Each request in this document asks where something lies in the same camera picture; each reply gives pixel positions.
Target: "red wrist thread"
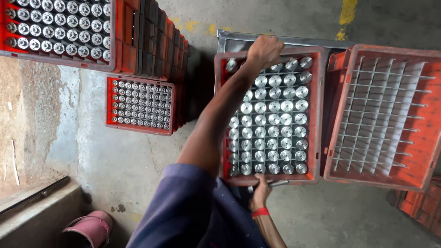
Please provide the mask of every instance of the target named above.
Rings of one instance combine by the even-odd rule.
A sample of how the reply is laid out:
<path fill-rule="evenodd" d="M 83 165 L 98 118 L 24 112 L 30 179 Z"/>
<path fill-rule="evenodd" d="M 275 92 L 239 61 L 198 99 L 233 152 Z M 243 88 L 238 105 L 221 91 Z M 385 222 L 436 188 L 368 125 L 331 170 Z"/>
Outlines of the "red wrist thread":
<path fill-rule="evenodd" d="M 251 213 L 251 216 L 252 216 L 253 218 L 255 218 L 255 217 L 257 217 L 257 216 L 260 216 L 260 215 L 269 215 L 268 208 L 266 208 L 266 207 L 261 207 L 261 208 L 259 208 L 259 209 L 257 209 L 256 211 L 254 211 L 254 212 Z"/>

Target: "hand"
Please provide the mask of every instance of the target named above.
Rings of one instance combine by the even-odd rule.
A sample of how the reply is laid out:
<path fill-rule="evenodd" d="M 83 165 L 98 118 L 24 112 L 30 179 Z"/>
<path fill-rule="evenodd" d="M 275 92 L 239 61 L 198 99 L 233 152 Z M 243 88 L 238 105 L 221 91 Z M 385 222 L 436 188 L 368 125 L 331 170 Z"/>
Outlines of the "hand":
<path fill-rule="evenodd" d="M 268 188 L 264 174 L 255 174 L 255 177 L 259 179 L 259 186 L 254 190 L 254 196 L 250 200 L 250 211 L 255 212 L 257 209 L 266 207 L 266 199 L 273 190 L 273 188 Z"/>
<path fill-rule="evenodd" d="M 248 50 L 248 60 L 258 64 L 261 69 L 269 68 L 279 63 L 280 52 L 285 44 L 277 37 L 259 36 Z"/>

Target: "blue shirt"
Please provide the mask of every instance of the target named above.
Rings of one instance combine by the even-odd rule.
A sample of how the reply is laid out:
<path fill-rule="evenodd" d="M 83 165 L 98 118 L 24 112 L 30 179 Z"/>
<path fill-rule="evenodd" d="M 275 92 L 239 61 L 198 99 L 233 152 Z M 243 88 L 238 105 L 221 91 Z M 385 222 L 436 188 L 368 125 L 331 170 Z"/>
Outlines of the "blue shirt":
<path fill-rule="evenodd" d="M 199 167 L 167 166 L 127 248 L 269 247 L 248 209 L 220 178 Z"/>

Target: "sleeve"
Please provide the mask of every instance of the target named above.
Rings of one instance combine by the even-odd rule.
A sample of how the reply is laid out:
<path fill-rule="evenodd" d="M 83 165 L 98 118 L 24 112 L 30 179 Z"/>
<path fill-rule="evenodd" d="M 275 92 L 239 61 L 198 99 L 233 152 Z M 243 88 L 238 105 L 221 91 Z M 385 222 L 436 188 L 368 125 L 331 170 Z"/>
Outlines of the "sleeve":
<path fill-rule="evenodd" d="M 215 179 L 199 167 L 167 166 L 127 248 L 196 247 L 210 220 L 214 186 Z"/>

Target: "person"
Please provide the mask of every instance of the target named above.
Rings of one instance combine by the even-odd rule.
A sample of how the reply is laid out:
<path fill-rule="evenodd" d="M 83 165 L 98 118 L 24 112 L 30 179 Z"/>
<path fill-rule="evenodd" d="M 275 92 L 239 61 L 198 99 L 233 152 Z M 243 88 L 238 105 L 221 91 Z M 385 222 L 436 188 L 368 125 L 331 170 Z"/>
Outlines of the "person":
<path fill-rule="evenodd" d="M 284 44 L 260 36 L 246 62 L 201 113 L 175 164 L 168 165 L 127 248 L 286 247 L 266 209 L 271 193 L 265 176 L 249 201 L 240 204 L 217 177 L 222 140 L 231 116 L 264 68 L 279 62 Z"/>

